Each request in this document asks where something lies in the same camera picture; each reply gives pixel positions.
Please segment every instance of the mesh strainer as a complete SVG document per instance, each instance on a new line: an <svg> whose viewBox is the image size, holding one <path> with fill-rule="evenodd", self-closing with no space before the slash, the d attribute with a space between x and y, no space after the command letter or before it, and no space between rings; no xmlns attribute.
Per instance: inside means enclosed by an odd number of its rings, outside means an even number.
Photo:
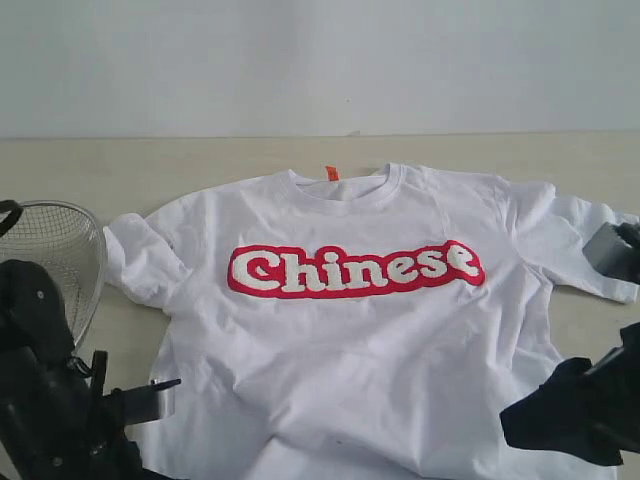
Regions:
<svg viewBox="0 0 640 480"><path fill-rule="evenodd" d="M0 237L0 262L36 262L51 275L64 298L76 347L91 323L102 291L106 244L91 212L66 202L21 204L18 222ZM7 217L0 215L0 220Z"/></svg>

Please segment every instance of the table surface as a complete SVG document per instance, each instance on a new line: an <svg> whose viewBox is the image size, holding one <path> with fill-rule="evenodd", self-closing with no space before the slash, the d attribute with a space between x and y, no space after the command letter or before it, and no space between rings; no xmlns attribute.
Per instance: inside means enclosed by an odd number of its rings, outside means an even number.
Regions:
<svg viewBox="0 0 640 480"><path fill-rule="evenodd" d="M387 161L544 180L561 192L638 213L640 132L441 135L289 139L131 139L0 141L0 197L65 200L104 223L125 212L149 214L191 191L292 168L324 177L366 175ZM618 330L640 321L640 304L622 306L561 288L551 304L560 352L600 358ZM107 287L81 349L110 355L107 387L146 383L169 322ZM624 455L622 480L640 478L640 456ZM0 471L17 478L6 457Z"/></svg>

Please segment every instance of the short sleeve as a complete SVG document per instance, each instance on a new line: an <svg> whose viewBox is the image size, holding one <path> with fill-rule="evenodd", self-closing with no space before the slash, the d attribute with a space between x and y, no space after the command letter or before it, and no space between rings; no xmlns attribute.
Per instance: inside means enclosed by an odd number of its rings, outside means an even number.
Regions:
<svg viewBox="0 0 640 480"><path fill-rule="evenodd" d="M507 233L525 262L554 284L619 302L635 301L638 285L599 274L582 248L605 222L636 223L637 216L571 195L557 195L549 183L518 184L499 179L496 194Z"/></svg>
<svg viewBox="0 0 640 480"><path fill-rule="evenodd" d="M196 262L193 200L180 198L147 218L125 214L105 227L107 282L136 303L165 308Z"/></svg>

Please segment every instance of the t-shirt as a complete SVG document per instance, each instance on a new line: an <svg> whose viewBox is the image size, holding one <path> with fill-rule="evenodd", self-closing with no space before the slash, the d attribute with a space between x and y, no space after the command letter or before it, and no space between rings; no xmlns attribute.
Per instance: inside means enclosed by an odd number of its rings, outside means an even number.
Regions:
<svg viewBox="0 0 640 480"><path fill-rule="evenodd" d="M581 249L635 222L547 183L389 164L209 188L105 229L108 280L172 321L175 414L145 466L192 480L613 479L505 443L502 409L561 361L555 284L620 302Z"/></svg>

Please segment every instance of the white wall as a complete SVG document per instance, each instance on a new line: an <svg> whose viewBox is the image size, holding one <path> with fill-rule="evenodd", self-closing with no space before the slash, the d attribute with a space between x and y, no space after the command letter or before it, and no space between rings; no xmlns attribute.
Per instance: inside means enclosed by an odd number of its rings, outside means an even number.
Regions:
<svg viewBox="0 0 640 480"><path fill-rule="evenodd" d="M0 0L0 136L640 128L637 0Z"/></svg>

